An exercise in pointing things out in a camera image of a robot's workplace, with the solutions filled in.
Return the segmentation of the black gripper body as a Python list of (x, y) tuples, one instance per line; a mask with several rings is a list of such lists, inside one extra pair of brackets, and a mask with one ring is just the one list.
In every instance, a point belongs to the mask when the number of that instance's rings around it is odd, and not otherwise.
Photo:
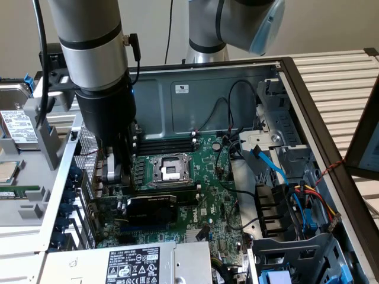
[(125, 75), (101, 91), (75, 91), (86, 128), (106, 145), (114, 145), (136, 115), (133, 85)]

